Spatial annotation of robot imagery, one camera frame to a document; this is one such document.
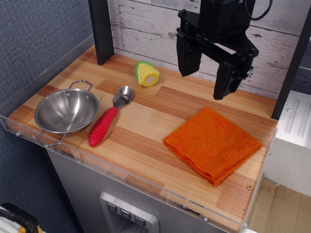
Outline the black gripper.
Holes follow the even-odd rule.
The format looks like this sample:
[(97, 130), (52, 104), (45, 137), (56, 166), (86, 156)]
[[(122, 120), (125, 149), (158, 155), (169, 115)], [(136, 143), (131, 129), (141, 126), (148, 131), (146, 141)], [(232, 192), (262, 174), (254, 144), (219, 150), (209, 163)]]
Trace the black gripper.
[(202, 54), (219, 63), (213, 97), (235, 93), (259, 51), (247, 38), (253, 0), (203, 0), (200, 12), (178, 12), (177, 59), (182, 77), (197, 72)]

